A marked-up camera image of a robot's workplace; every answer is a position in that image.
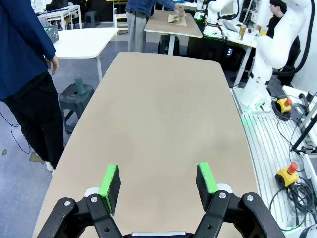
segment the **black pants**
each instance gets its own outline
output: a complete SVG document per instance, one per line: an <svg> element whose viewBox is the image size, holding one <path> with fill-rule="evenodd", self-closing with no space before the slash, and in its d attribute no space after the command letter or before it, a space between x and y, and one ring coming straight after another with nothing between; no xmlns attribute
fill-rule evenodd
<svg viewBox="0 0 317 238"><path fill-rule="evenodd" d="M58 95L49 73L28 92L4 100L28 143L56 168L64 150L63 122Z"/></svg>

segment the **screw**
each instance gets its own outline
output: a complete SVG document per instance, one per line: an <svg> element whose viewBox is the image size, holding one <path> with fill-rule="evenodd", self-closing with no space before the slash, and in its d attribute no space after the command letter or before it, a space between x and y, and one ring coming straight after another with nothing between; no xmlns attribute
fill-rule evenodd
<svg viewBox="0 0 317 238"><path fill-rule="evenodd" d="M251 201L253 201L253 199L254 199L254 198L253 198L253 196L252 196L252 195L248 195L248 196L247 196L247 200L248 200L248 201L250 201L250 202L251 202Z"/></svg>
<svg viewBox="0 0 317 238"><path fill-rule="evenodd" d="M92 202L97 202L97 198L96 198L96 197L92 197L90 200L91 200Z"/></svg>
<svg viewBox="0 0 317 238"><path fill-rule="evenodd" d="M219 197L220 198L225 198L227 195L224 193L224 192L221 192L220 194L219 194Z"/></svg>

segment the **person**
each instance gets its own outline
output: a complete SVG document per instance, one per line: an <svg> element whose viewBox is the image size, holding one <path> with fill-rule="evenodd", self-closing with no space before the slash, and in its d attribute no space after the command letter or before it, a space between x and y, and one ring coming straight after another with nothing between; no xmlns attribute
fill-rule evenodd
<svg viewBox="0 0 317 238"><path fill-rule="evenodd" d="M0 100L54 173L64 150L57 91L48 73L52 66L53 75L59 69L56 50L30 1L0 0L0 31Z"/></svg>
<svg viewBox="0 0 317 238"><path fill-rule="evenodd" d="M270 0L270 11L273 13L273 17L270 19L268 23L267 36L271 38L274 37L274 30L281 18L287 11L286 3L282 2L282 0ZM291 71L294 69L294 64L297 59L298 54L300 53L301 43L299 37L297 36L290 48L287 63L283 69L283 71ZM278 78L283 85L289 85L293 79L293 76L290 77L279 77Z"/></svg>
<svg viewBox="0 0 317 238"><path fill-rule="evenodd" d="M144 28L156 2L168 10L174 10L180 16L185 14L182 6L175 4L173 0L129 0L125 8L129 29L128 51L144 52L146 41Z"/></svg>

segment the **wooden desk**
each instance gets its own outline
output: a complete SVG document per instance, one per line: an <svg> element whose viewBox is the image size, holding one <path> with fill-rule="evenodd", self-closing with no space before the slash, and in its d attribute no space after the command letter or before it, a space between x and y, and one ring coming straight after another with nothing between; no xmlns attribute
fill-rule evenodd
<svg viewBox="0 0 317 238"><path fill-rule="evenodd" d="M184 70L188 65L200 70ZM99 186L109 163L119 164L114 219L122 234L194 232L204 214L195 184L199 161L208 161L216 182L229 184L237 196L256 192L246 137L220 64L121 52L66 146L34 234L60 198L79 201L86 189ZM219 237L236 234L224 224ZM96 237L94 227L81 237Z"/></svg>
<svg viewBox="0 0 317 238"><path fill-rule="evenodd" d="M168 15L170 15L171 13L171 11L155 10L153 16L150 17L144 29L146 32L170 34L168 47L169 55L173 55L175 35L191 36L198 38L203 37L191 14L186 14L185 20L187 26L179 26L167 22Z"/></svg>

